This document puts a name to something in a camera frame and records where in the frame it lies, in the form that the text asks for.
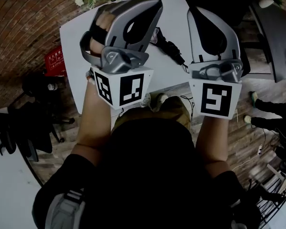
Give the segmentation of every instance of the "black pants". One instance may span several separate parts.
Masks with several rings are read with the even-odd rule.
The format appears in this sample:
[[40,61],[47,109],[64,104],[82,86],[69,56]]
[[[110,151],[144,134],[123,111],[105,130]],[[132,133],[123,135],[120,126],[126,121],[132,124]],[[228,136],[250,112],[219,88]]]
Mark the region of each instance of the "black pants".
[[283,134],[286,137],[286,104],[274,104],[272,102],[263,102],[262,100],[257,99],[255,106],[259,110],[274,113],[282,118],[268,120],[253,117],[251,119],[251,124],[269,131],[276,131],[280,133],[280,135]]

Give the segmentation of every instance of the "red box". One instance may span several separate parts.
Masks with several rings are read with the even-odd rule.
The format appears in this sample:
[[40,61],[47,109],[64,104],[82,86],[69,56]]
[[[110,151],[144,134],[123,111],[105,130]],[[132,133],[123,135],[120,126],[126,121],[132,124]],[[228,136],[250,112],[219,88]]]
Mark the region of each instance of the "red box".
[[61,46],[44,56],[47,72],[45,76],[67,76]]

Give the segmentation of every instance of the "white flower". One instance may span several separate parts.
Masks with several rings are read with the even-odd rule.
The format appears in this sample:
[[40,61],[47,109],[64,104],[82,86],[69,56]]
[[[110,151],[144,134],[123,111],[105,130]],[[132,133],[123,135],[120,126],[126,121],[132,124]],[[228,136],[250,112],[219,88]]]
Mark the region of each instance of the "white flower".
[[77,6],[82,6],[84,4],[83,0],[75,0]]

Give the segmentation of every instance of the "person's hand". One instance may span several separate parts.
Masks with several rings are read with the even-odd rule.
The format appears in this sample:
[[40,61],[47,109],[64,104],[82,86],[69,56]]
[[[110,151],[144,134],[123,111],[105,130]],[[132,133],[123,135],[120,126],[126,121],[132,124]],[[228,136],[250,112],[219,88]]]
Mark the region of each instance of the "person's hand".
[[[111,24],[114,20],[115,16],[108,11],[104,11],[97,19],[96,25],[101,27],[102,29],[109,31]],[[100,56],[102,50],[104,48],[104,45],[97,42],[93,38],[90,40],[90,50],[91,54],[94,54],[95,56]]]

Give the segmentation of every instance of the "shoe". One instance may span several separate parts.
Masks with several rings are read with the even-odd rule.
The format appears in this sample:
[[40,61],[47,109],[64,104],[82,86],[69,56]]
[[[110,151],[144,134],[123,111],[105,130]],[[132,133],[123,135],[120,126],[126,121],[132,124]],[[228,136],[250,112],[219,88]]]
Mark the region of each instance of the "shoe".
[[154,112],[157,112],[160,110],[162,104],[165,102],[165,100],[168,99],[168,95],[166,94],[159,94],[156,97],[156,107],[153,109]]
[[150,107],[151,106],[152,97],[150,94],[145,94],[144,99],[140,102],[141,108]]
[[255,108],[255,102],[258,99],[258,96],[257,96],[256,92],[251,92],[251,99],[252,99],[253,107]]
[[245,115],[245,116],[244,116],[244,122],[245,122],[246,124],[251,124],[251,117],[248,116],[248,115]]

